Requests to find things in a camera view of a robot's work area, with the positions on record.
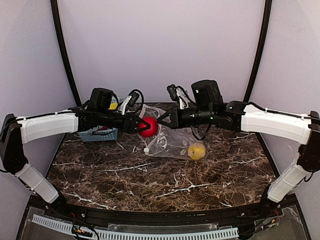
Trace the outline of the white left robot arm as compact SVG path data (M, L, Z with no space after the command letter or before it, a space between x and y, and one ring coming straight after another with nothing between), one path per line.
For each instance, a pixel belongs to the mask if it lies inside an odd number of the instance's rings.
M98 87L92 90L90 99L82 106L35 116L8 114L0 131L2 172L18 178L50 205L65 202L63 194L28 161L24 145L60 134L85 132L98 126L120 129L129 134L151 128L137 112L127 113L125 107L121 112L111 109L114 95L112 90Z

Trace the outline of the red fruit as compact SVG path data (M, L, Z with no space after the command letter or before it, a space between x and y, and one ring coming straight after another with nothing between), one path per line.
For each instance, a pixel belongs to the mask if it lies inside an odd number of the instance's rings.
M144 122L138 124L139 135L144 138L153 137L158 132L158 122L152 116L143 118Z

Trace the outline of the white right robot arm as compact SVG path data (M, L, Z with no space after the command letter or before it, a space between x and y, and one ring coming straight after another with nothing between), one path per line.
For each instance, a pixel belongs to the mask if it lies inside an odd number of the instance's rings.
M320 116L271 110L253 102L225 103L215 80L200 80L191 86L193 107L173 107L157 118L171 129L215 126L230 131L262 133L300 144L294 162L266 190L266 198L279 203L308 174L320 169Z

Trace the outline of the clear zip top bag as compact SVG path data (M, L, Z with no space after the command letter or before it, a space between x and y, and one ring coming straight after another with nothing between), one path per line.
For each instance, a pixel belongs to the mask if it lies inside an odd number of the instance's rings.
M192 133L197 134L196 130L191 128L170 129L161 124L158 125L157 134L151 137L142 137L144 142L144 153L150 157L159 158L176 158L182 160L193 160L188 156L188 148L195 143L205 144L203 141L197 140ZM208 156L208 151L205 147L205 160Z

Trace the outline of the yellow oblong fruit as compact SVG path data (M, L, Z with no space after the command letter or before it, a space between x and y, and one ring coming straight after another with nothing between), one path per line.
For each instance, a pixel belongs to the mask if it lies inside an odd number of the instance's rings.
M109 110L116 110L118 108L118 101L114 98L111 100Z

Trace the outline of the yellow round fruit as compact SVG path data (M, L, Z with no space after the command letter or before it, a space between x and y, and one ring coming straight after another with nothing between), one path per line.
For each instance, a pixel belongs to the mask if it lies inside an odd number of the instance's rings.
M205 146L201 143L194 143L188 148L187 155L192 160L201 160L206 155Z

